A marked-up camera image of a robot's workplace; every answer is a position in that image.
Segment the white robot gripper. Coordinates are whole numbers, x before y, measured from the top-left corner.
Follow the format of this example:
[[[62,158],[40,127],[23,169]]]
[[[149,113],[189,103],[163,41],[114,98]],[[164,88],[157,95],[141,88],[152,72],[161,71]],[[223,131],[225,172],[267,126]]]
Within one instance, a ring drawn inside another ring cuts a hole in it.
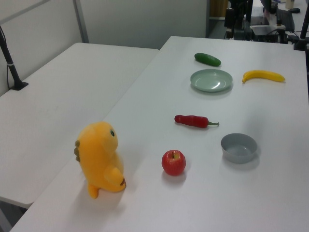
[[[235,16],[242,16],[242,36],[251,37],[252,30],[247,16],[251,16],[252,14],[253,0],[229,0],[229,2],[231,8],[227,8],[225,12],[224,27],[226,27],[226,32],[230,33],[234,30]]]

